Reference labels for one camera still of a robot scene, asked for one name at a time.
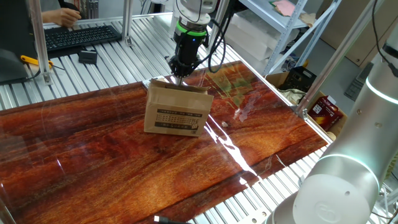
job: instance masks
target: yellow tool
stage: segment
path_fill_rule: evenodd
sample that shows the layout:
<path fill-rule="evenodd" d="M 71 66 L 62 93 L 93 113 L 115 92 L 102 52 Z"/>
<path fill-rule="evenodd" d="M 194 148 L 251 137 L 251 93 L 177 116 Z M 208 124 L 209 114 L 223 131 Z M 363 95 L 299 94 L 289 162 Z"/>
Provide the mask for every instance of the yellow tool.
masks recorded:
<path fill-rule="evenodd" d="M 34 58 L 31 58 L 31 57 L 28 57 L 28 56 L 25 56 L 25 55 L 21 56 L 21 60 L 23 62 L 32 64 L 32 65 L 39 65 L 39 61 L 38 60 L 36 60 Z M 51 69 L 54 66 L 54 63 L 52 61 L 49 61 L 49 66 L 50 66 L 50 69 Z"/>

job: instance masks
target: cable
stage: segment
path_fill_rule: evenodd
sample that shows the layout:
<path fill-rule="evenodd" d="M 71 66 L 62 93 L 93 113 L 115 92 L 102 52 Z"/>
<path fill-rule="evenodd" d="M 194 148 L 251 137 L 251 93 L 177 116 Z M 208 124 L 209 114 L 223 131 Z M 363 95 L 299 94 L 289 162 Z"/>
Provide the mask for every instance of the cable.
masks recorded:
<path fill-rule="evenodd" d="M 199 16 L 198 16 L 198 19 L 197 19 L 196 21 L 192 21 L 190 18 L 188 18 L 186 15 L 184 15 L 184 14 L 181 12 L 180 7 L 178 6 L 178 0 L 175 0 L 175 5 L 177 6 L 177 9 L 178 9 L 178 11 L 180 12 L 180 14 L 183 15 L 185 18 L 187 18 L 189 21 L 191 21 L 191 22 L 199 22 L 199 20 L 200 20 L 200 14 L 201 14 L 202 1 L 203 1 L 203 0 L 200 0 Z"/>
<path fill-rule="evenodd" d="M 397 176 L 393 172 L 391 172 L 391 174 L 396 180 L 398 180 Z"/>
<path fill-rule="evenodd" d="M 219 25 L 214 19 L 212 19 L 212 21 L 213 21 L 214 25 L 218 26 L 218 28 L 221 29 L 220 25 Z M 223 57 L 221 58 L 221 62 L 220 62 L 220 64 L 218 65 L 218 68 L 217 68 L 215 71 L 214 71 L 213 68 L 211 67 L 211 56 L 213 56 L 213 54 L 212 54 L 212 55 L 209 57 L 209 59 L 208 59 L 208 68 L 209 68 L 209 71 L 210 71 L 211 73 L 216 73 L 216 72 L 218 72 L 218 71 L 222 68 L 222 66 L 223 66 L 223 62 L 224 62 L 225 54 L 226 54 L 225 31 L 223 32 L 223 35 L 222 35 L 221 40 L 220 40 L 220 43 L 221 43 L 221 41 L 223 41 L 223 43 L 224 43 L 224 47 L 223 47 L 223 50 L 224 50 L 224 51 L 223 51 Z"/>
<path fill-rule="evenodd" d="M 142 13 L 144 12 L 144 7 L 146 2 L 147 0 L 145 0 L 144 3 L 142 3 L 140 15 L 142 15 Z"/>
<path fill-rule="evenodd" d="M 218 32 L 216 34 L 215 40 L 218 40 L 218 37 L 220 36 L 220 34 L 222 34 L 220 39 L 221 40 L 224 39 L 226 30 L 227 30 L 227 28 L 229 26 L 229 22 L 231 21 L 231 18 L 233 16 L 233 6 L 234 6 L 234 4 L 235 4 L 235 0 L 229 2 L 227 10 L 226 10 L 226 13 L 225 13 L 226 16 L 224 16 L 223 20 L 221 21 L 221 24 L 218 24 L 218 25 L 216 24 L 216 26 L 218 26 L 218 27 L 224 27 L 224 31 L 222 29 L 218 29 Z M 214 42 L 213 45 L 211 46 L 209 55 L 207 55 L 204 59 L 199 61 L 195 68 L 197 68 L 197 66 L 199 66 L 199 64 L 201 64 L 204 61 L 206 61 L 207 59 L 211 58 L 212 55 L 215 53 L 216 49 L 218 48 L 218 46 L 220 46 L 220 44 L 221 44 L 221 41 Z"/>
<path fill-rule="evenodd" d="M 389 220 L 390 218 L 388 218 L 388 217 L 384 217 L 384 216 L 382 216 L 382 215 L 379 215 L 379 214 L 377 214 L 376 212 L 372 212 L 372 214 L 373 215 L 377 215 L 378 217 L 380 217 L 380 218 L 385 218 L 386 220 Z"/>
<path fill-rule="evenodd" d="M 372 24 L 373 24 L 373 32 L 374 32 L 374 36 L 376 37 L 376 47 L 377 47 L 377 51 L 379 52 L 380 56 L 383 58 L 384 61 L 387 62 L 388 67 L 390 67 L 392 73 L 394 74 L 394 76 L 398 77 L 398 69 L 395 68 L 395 66 L 388 61 L 388 59 L 386 58 L 386 56 L 384 56 L 381 51 L 380 51 L 380 46 L 379 46 L 379 37 L 377 35 L 377 31 L 376 31 L 376 23 L 375 23 L 375 19 L 374 19 L 374 12 L 376 11 L 376 4 L 377 4 L 378 0 L 374 0 L 374 4 L 373 4 L 373 8 L 372 8 Z"/>
<path fill-rule="evenodd" d="M 394 212 L 394 214 L 392 215 L 392 217 L 390 218 L 390 220 L 387 222 L 387 224 L 390 224 L 390 223 L 393 221 L 393 219 L 395 219 L 395 217 L 397 216 L 397 214 L 398 214 L 398 209 L 396 210 L 396 212 Z"/>
<path fill-rule="evenodd" d="M 23 82 L 27 82 L 27 81 L 29 81 L 29 80 L 32 80 L 32 79 L 38 77 L 39 75 L 40 75 L 40 69 L 39 69 L 39 71 L 37 71 L 37 73 L 36 73 L 34 76 L 32 76 L 32 77 L 30 77 L 30 78 L 26 78 Z"/>

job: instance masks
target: hand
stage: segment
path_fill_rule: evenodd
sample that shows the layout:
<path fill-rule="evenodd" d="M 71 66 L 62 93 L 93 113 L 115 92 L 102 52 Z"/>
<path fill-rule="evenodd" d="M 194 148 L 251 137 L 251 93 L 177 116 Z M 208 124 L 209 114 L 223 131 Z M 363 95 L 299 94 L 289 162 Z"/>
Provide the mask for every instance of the hand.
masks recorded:
<path fill-rule="evenodd" d="M 53 22 L 60 26 L 72 27 L 75 22 L 81 19 L 80 12 L 72 9 L 57 9 L 42 13 L 43 22 Z"/>

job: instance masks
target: black keyboard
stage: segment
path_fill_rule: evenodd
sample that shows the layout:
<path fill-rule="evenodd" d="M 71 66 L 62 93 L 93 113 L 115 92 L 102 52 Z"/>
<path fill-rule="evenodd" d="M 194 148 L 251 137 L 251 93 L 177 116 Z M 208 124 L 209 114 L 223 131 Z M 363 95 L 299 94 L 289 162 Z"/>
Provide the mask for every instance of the black keyboard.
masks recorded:
<path fill-rule="evenodd" d="M 99 44 L 122 38 L 121 34 L 113 26 L 99 26 L 73 31 L 58 31 L 56 29 L 45 30 L 45 43 L 47 44 L 48 52 L 70 47 Z"/>

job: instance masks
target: wooden table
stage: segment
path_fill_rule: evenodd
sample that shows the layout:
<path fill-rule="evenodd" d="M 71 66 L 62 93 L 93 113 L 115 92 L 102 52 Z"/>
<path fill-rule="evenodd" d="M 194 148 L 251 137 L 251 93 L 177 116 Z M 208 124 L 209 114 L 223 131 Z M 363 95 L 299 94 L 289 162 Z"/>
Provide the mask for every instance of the wooden table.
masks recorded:
<path fill-rule="evenodd" d="M 199 138 L 143 132 L 141 83 L 0 112 L 0 198 L 17 223 L 187 221 L 326 142 L 243 63 L 186 82 L 215 99 Z"/>

